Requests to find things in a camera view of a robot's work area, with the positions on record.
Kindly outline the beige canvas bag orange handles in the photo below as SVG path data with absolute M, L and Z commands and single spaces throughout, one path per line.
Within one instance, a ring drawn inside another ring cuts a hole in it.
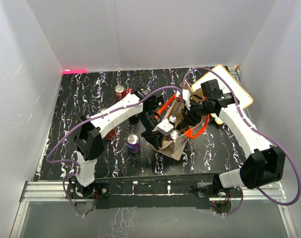
M 191 86 L 188 82 L 185 82 L 184 89 L 189 90 L 190 102 L 191 102 L 191 111 L 195 111 L 202 116 L 201 121 L 196 126 L 188 126 L 186 128 L 180 128 L 179 122 L 182 119 L 181 110 L 185 107 L 185 104 L 178 108 L 178 111 L 175 115 L 176 121 L 174 122 L 175 129 L 179 130 L 182 135 L 176 140 L 169 140 L 168 136 L 165 136 L 163 139 L 162 147 L 159 150 L 156 150 L 152 145 L 148 143 L 148 146 L 151 150 L 158 152 L 162 155 L 165 155 L 171 159 L 179 161 L 181 155 L 186 147 L 186 144 L 189 139 L 195 139 L 199 137 L 206 129 L 207 123 L 209 122 L 209 114 L 202 110 L 202 105 L 206 101 L 206 98 L 203 96 L 203 93 L 199 91 L 193 92 Z

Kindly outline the purple soda can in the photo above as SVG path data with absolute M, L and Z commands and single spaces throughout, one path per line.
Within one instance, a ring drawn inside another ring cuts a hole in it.
M 179 130 L 175 129 L 169 134 L 168 138 L 169 138 L 169 140 L 176 140 L 181 135 L 182 135 L 182 133 Z
M 129 134 L 127 137 L 127 145 L 128 151 L 131 154 L 138 154 L 141 150 L 140 137 L 135 133 Z

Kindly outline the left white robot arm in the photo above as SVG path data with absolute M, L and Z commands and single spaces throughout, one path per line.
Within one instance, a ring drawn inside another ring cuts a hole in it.
M 75 132 L 77 146 L 77 175 L 69 178 L 69 185 L 77 195 L 88 198 L 94 193 L 95 164 L 104 151 L 103 139 L 115 127 L 129 118 L 136 117 L 145 131 L 142 137 L 155 149 L 162 146 L 164 135 L 156 126 L 161 122 L 157 109 L 164 103 L 163 96 L 148 96 L 150 91 L 136 88 L 127 96 L 91 122 L 81 125 Z

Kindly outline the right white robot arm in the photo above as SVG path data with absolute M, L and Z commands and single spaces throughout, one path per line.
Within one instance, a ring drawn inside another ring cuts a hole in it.
M 241 145 L 246 161 L 241 168 L 216 174 L 212 180 L 212 190 L 220 197 L 230 192 L 232 187 L 258 188 L 280 181 L 285 164 L 285 153 L 269 139 L 257 132 L 240 107 L 239 99 L 230 89 L 225 93 L 217 79 L 201 84 L 198 101 L 192 99 L 193 90 L 186 81 L 182 84 L 183 123 L 197 125 L 202 116 L 215 114 L 234 134 Z

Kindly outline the purple soda can front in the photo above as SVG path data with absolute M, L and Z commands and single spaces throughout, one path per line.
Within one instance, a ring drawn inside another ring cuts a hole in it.
M 129 134 L 127 137 L 127 145 L 128 151 L 131 154 L 138 154 L 141 150 L 140 137 L 135 133 Z

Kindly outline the red cola can left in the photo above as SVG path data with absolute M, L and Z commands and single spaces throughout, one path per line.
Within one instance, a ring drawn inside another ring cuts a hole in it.
M 116 137 L 117 137 L 117 132 L 116 132 L 115 128 L 110 130 L 105 136 L 106 140 L 108 140 L 108 141 L 113 141 Z

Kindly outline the red cola can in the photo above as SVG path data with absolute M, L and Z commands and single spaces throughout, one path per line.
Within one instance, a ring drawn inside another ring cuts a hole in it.
M 117 132 L 116 132 L 115 128 L 110 130 L 105 136 L 106 140 L 108 140 L 108 141 L 113 141 L 116 137 L 117 137 Z
M 114 93 L 116 100 L 119 102 L 127 95 L 127 90 L 123 85 L 117 85 L 114 88 Z

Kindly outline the red cola can back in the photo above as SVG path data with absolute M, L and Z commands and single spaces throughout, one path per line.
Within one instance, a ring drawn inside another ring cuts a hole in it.
M 114 88 L 114 93 L 116 100 L 119 102 L 127 95 L 127 90 L 123 85 L 117 85 Z

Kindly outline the pink marker strip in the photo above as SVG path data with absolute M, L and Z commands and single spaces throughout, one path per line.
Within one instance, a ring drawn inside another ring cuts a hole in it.
M 87 73 L 85 69 L 66 69 L 62 72 L 63 75 Z

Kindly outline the white board wooden frame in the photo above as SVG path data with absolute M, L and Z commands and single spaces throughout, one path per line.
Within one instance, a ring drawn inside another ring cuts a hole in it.
M 253 98 L 248 94 L 248 92 L 241 86 L 241 84 L 232 76 L 232 74 L 221 64 L 213 67 L 211 69 L 213 72 L 217 73 L 220 77 L 222 77 L 225 82 L 230 86 L 232 91 L 235 93 L 241 109 L 245 109 L 253 103 Z M 222 89 L 223 93 L 230 93 L 229 88 L 224 84 L 222 80 L 220 80 L 213 73 L 208 72 L 201 78 L 199 78 L 192 86 L 191 89 L 193 92 L 199 90 L 201 91 L 201 84 L 203 82 L 217 79 L 220 89 Z

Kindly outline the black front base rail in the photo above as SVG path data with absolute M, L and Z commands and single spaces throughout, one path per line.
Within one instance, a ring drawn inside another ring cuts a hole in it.
M 94 209 L 121 207 L 209 209 L 214 200 L 240 199 L 237 188 L 214 188 L 214 174 L 181 174 L 96 178 L 81 188 L 75 178 L 63 182 L 66 198 L 75 202 L 91 201 Z

